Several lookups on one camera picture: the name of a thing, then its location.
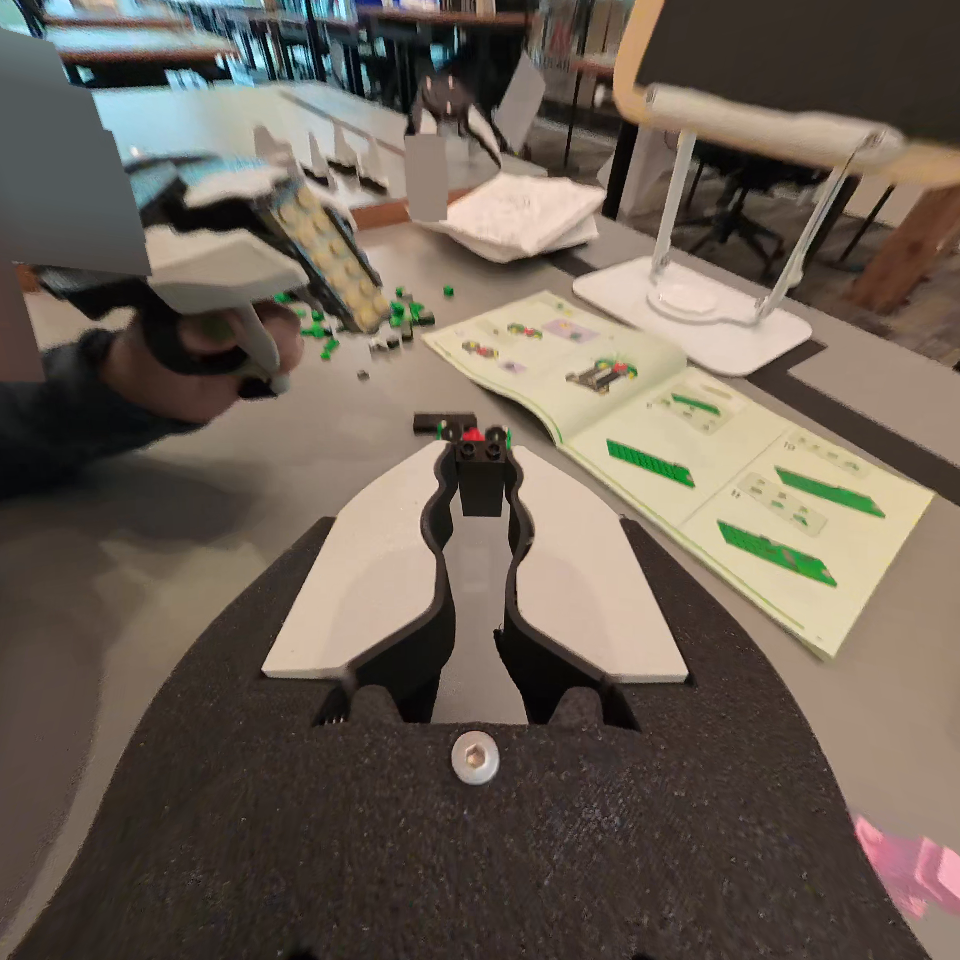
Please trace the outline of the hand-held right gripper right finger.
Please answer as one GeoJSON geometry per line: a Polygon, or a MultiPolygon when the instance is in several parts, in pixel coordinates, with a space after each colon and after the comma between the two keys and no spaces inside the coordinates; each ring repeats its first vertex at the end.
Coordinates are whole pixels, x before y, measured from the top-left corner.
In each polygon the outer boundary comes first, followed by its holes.
{"type": "Polygon", "coordinates": [[[620,515],[525,446],[511,450],[510,549],[496,648],[527,720],[548,723],[575,689],[633,724],[624,691],[681,686],[690,669],[620,515]]]}

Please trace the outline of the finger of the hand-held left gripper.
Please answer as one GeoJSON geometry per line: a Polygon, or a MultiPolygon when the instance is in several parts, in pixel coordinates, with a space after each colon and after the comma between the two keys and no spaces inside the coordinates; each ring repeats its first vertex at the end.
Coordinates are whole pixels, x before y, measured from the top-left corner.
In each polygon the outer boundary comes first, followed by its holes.
{"type": "Polygon", "coordinates": [[[261,162],[208,161],[183,167],[186,209],[205,209],[226,201],[255,202],[303,181],[290,170],[261,162]]]}
{"type": "Polygon", "coordinates": [[[309,287],[302,264],[272,243],[254,206],[188,209],[191,229],[146,228],[146,283],[163,305],[192,316],[252,306],[309,287]]]}

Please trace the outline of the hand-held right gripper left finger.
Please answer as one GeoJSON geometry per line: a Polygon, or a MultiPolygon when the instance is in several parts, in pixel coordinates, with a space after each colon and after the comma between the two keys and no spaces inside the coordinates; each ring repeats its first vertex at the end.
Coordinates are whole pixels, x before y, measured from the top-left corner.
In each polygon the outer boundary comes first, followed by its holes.
{"type": "Polygon", "coordinates": [[[457,485],[452,443],[434,440],[356,494],[320,547],[264,677],[330,682],[347,698],[380,687],[406,722],[430,722],[455,645],[444,549],[457,485]]]}

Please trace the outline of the black and tan brick assembly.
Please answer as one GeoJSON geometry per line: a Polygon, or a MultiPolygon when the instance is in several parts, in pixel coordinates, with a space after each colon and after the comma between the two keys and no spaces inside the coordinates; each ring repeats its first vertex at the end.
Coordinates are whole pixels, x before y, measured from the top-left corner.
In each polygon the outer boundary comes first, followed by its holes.
{"type": "Polygon", "coordinates": [[[304,270],[305,285],[295,294],[348,331],[377,334],[390,302],[351,223],[329,198],[307,182],[287,181],[252,208],[273,245],[304,270]]]}

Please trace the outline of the black square brick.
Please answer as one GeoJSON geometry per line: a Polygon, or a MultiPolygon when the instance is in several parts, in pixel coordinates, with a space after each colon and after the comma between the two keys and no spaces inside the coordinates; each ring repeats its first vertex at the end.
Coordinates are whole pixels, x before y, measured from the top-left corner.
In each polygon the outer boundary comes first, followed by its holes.
{"type": "Polygon", "coordinates": [[[503,443],[462,439],[455,444],[455,466],[462,515],[467,519],[500,518],[507,466],[503,443]]]}

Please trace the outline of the grey desk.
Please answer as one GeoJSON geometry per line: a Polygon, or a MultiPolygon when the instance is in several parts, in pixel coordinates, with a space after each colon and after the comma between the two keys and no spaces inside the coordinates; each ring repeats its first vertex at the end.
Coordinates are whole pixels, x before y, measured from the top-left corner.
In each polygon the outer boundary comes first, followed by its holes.
{"type": "MultiPolygon", "coordinates": [[[[601,222],[569,258],[494,267],[412,225],[362,240],[390,288],[438,326],[645,256],[652,239],[601,222]]],[[[958,373],[808,305],[822,346],[788,361],[804,387],[958,467],[958,373]]],[[[308,343],[292,394],[241,403],[196,434],[2,506],[2,958],[77,857],[139,721],[222,610],[323,517],[424,443],[416,412],[474,412],[575,475],[652,536],[745,628],[786,681],[847,805],[885,834],[958,854],[958,506],[937,495],[847,637],[823,662],[563,454],[538,420],[415,344],[369,361],[347,338],[308,343]]],[[[434,721],[522,724],[495,648],[507,517],[462,519],[447,548],[457,640],[434,721]]]]}

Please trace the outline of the person's left hand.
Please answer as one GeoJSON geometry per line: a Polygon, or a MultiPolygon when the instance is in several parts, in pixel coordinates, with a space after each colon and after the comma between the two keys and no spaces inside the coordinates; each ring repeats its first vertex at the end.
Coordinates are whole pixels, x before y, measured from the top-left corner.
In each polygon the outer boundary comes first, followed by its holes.
{"type": "MultiPolygon", "coordinates": [[[[305,350],[299,316],[273,301],[260,302],[254,308],[277,346],[280,372],[291,374],[305,350]]],[[[233,310],[210,313],[183,319],[178,335],[189,354],[219,354],[235,345],[226,330],[237,332],[239,324],[239,315],[233,310]]],[[[151,354],[141,328],[139,314],[131,314],[129,323],[117,333],[105,355],[100,378],[109,389],[151,414],[191,425],[205,425],[239,402],[240,376],[175,373],[151,354]]]]}

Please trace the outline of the pile of green bricks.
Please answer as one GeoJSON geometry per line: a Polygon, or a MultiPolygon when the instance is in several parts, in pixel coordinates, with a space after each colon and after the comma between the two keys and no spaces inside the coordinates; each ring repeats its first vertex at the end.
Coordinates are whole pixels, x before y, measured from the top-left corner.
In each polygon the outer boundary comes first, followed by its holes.
{"type": "Polygon", "coordinates": [[[316,292],[284,291],[273,297],[298,319],[302,339],[318,345],[323,363],[342,354],[353,341],[358,350],[366,352],[369,363],[402,355],[414,347],[419,335],[438,329],[434,306],[407,284],[374,287],[359,283],[346,293],[350,299],[342,301],[344,316],[333,299],[316,292]]]}

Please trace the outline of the background shelves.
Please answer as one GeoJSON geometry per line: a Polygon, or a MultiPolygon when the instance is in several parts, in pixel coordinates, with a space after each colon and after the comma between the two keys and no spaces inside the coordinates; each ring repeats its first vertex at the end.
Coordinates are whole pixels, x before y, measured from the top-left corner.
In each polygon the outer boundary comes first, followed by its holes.
{"type": "Polygon", "coordinates": [[[585,62],[612,67],[625,36],[628,2],[2,2],[2,26],[43,35],[61,30],[205,31],[253,43],[271,79],[294,69],[285,34],[303,40],[308,63],[322,76],[328,44],[356,47],[375,37],[412,47],[437,44],[445,35],[486,39],[517,34],[534,64],[573,70],[585,62]]]}

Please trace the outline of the small red green brick assembly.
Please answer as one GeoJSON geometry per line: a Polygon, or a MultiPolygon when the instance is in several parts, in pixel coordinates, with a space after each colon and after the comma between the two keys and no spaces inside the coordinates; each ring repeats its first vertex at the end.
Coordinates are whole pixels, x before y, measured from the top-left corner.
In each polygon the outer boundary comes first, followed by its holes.
{"type": "Polygon", "coordinates": [[[436,439],[454,445],[463,460],[503,461],[512,448],[512,432],[502,426],[481,431],[461,421],[443,421],[437,427],[436,439]]]}

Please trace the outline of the spare black and white gripper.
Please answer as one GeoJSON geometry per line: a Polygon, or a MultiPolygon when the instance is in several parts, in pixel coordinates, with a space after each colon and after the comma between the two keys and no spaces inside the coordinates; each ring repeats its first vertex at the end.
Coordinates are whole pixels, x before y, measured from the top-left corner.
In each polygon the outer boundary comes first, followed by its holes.
{"type": "Polygon", "coordinates": [[[414,95],[405,135],[438,136],[446,128],[456,128],[460,138],[479,145],[496,169],[502,171],[501,147],[505,141],[474,94],[450,74],[425,76],[414,95]]]}

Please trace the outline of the folded white paper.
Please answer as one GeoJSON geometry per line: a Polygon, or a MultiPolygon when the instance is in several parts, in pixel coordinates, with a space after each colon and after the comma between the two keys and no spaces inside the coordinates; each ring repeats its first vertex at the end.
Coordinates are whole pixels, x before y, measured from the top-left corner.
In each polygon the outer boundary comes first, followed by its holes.
{"type": "Polygon", "coordinates": [[[450,203],[444,220],[416,224],[503,265],[594,241],[605,199],[569,178],[502,173],[450,203]]]}

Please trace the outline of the black office chair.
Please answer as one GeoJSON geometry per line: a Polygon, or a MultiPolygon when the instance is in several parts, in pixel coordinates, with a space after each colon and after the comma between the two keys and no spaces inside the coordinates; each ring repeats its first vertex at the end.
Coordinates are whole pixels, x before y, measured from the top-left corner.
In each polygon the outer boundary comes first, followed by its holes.
{"type": "Polygon", "coordinates": [[[773,276],[773,269],[785,253],[785,242],[780,234],[754,221],[745,213],[751,193],[768,193],[774,186],[789,179],[786,162],[698,141],[693,150],[698,162],[685,202],[681,208],[686,216],[678,219],[676,229],[706,228],[706,233],[690,246],[695,257],[704,246],[721,246],[733,236],[739,236],[761,261],[762,280],[773,276]],[[724,188],[714,208],[700,217],[690,217],[692,202],[706,168],[712,169],[724,180],[724,188]]]}

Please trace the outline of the wood framed black screen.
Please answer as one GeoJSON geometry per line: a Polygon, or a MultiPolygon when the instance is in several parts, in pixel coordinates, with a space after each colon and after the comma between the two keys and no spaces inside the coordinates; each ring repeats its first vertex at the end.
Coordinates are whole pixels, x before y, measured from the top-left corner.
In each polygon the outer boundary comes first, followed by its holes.
{"type": "Polygon", "coordinates": [[[905,150],[872,172],[958,186],[955,1],[634,2],[614,67],[621,117],[661,126],[651,85],[789,114],[835,114],[899,131],[905,150]]]}

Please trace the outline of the wooden post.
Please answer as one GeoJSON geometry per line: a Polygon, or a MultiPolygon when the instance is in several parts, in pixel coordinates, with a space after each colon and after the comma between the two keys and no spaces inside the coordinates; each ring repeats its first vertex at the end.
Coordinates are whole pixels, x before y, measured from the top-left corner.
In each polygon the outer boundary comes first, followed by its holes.
{"type": "Polygon", "coordinates": [[[886,316],[954,250],[959,239],[959,185],[930,189],[870,260],[846,293],[855,307],[886,316]]]}

